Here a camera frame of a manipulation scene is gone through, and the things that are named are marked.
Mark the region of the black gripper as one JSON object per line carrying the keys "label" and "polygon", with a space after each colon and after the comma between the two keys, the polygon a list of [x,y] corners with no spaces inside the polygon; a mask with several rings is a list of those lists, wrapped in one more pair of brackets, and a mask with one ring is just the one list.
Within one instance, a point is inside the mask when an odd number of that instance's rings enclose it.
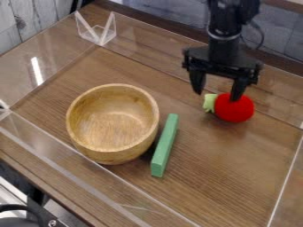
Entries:
{"label": "black gripper", "polygon": [[248,84],[257,83],[262,63],[242,51],[230,58],[222,56],[220,59],[210,59],[206,47],[192,47],[182,50],[182,68],[189,74],[190,85],[197,95],[202,93],[206,74],[234,79],[229,98],[234,102],[245,92],[246,80]]}

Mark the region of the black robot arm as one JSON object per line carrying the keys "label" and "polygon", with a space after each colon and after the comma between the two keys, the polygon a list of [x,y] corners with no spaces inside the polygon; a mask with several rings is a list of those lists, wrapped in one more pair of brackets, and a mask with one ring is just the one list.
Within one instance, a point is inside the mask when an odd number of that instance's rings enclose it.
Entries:
{"label": "black robot arm", "polygon": [[182,68],[189,75],[193,92],[201,94],[205,76],[213,74],[233,80],[229,100],[237,101],[245,87],[257,84],[262,62],[240,47],[242,26],[258,14],[260,0],[206,0],[209,20],[208,45],[182,50]]}

